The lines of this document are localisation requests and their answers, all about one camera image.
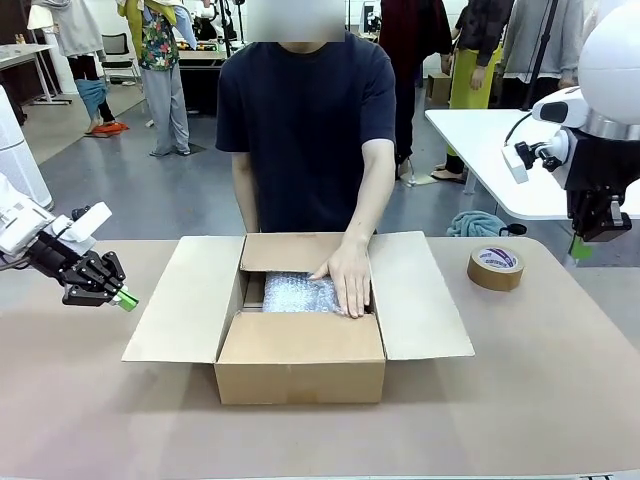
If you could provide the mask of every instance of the floral shirt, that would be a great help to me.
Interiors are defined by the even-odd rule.
[[[143,15],[140,68],[170,70],[179,59],[171,23],[164,15],[149,9]]]

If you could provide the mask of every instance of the chair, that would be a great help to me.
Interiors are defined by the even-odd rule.
[[[127,34],[120,33],[118,35],[102,35],[102,44],[104,46],[104,53],[107,59],[101,62],[102,69],[109,81],[109,70],[127,70],[133,73],[133,79],[136,85],[142,91],[142,79],[136,69],[135,59],[129,54],[129,43],[127,41]]]

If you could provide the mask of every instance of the hand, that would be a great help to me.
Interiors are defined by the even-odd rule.
[[[440,56],[440,69],[445,75],[451,75],[451,66],[453,65],[453,55]]]
[[[480,90],[484,85],[485,77],[487,76],[487,67],[477,66],[471,76],[471,90]]]
[[[331,275],[336,288],[342,314],[362,317],[364,307],[371,300],[371,275],[367,245],[363,242],[343,240],[335,253],[311,276],[319,280]]]
[[[573,78],[562,78],[558,82],[558,88],[564,90],[565,88],[577,87],[578,83]]]

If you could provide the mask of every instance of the brown cardboard box in background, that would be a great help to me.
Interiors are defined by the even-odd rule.
[[[427,77],[425,109],[428,106],[447,107],[451,95],[451,77],[444,73],[430,73]]]
[[[377,403],[387,361],[471,356],[422,232],[376,235],[372,309],[263,313],[264,272],[312,272],[341,234],[185,237],[124,361],[212,364],[223,404]]]

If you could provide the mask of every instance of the bubble wrap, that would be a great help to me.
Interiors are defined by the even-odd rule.
[[[269,272],[264,287],[264,312],[340,312],[330,278],[309,280],[306,273]]]

